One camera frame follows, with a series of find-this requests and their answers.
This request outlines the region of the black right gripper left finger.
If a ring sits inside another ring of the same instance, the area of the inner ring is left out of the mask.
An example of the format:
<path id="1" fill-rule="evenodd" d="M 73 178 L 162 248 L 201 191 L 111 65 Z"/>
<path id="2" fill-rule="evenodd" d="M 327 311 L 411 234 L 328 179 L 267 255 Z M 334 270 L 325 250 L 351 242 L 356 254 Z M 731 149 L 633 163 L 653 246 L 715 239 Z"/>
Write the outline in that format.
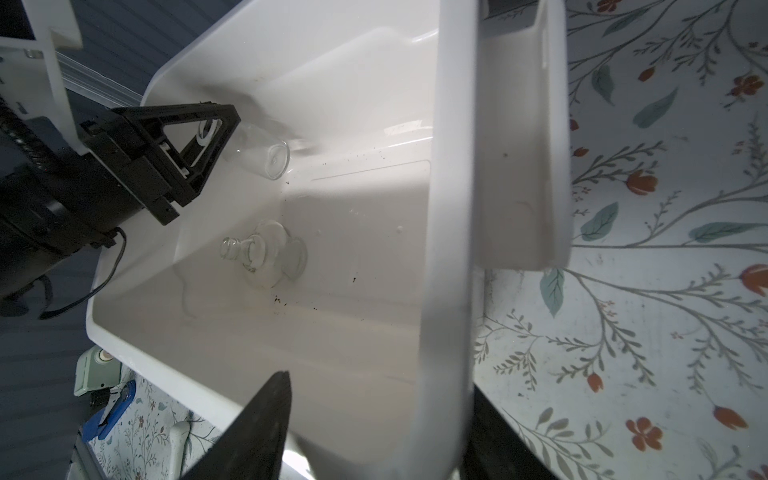
<path id="1" fill-rule="evenodd" d="M 277 479 L 288 434 L 292 388 L 287 371 L 274 373 L 186 473 L 184 479 Z"/>

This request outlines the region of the clear glass flask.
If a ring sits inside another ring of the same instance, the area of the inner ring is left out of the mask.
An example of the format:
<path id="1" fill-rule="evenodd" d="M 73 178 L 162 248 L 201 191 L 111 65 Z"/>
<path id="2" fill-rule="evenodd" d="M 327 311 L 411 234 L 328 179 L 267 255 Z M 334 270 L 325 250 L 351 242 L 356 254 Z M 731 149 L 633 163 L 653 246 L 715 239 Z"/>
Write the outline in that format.
<path id="1" fill-rule="evenodd" d="M 223 239 L 219 255 L 240 264 L 250 274 L 251 282 L 263 289 L 282 281 L 296 281 L 308 260 L 304 241 L 274 220 L 259 223 L 247 237 Z"/>

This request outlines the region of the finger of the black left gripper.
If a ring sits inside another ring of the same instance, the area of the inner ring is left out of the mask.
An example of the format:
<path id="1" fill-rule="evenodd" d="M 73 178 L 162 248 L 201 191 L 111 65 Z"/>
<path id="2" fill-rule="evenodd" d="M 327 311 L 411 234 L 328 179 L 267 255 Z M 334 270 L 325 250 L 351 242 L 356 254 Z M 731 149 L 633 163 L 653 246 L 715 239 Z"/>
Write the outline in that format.
<path id="1" fill-rule="evenodd" d="M 240 124 L 231 104 L 122 107 L 81 124 L 82 141 L 162 225 L 206 184 Z"/>

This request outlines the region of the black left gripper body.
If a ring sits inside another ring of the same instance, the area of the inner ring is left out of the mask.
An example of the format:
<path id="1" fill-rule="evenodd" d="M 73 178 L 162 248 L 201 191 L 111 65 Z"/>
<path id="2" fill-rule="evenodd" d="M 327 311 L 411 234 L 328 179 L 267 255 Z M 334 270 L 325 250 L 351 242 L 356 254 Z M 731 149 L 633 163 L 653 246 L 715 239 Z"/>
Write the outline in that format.
<path id="1" fill-rule="evenodd" d="M 111 247 L 122 224 L 156 209 L 146 123 L 153 107 L 123 107 L 85 123 L 94 154 L 52 150 L 1 102 L 1 131 L 24 162 L 1 180 L 1 297 L 17 299 L 83 247 Z"/>

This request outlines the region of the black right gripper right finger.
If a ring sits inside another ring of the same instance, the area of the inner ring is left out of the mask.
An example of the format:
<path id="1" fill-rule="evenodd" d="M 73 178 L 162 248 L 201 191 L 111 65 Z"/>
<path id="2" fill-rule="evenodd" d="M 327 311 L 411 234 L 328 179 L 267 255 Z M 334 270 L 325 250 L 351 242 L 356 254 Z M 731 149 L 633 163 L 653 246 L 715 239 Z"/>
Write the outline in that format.
<path id="1" fill-rule="evenodd" d="M 467 445 L 458 472 L 460 479 L 469 480 L 557 479 L 477 385 Z"/>

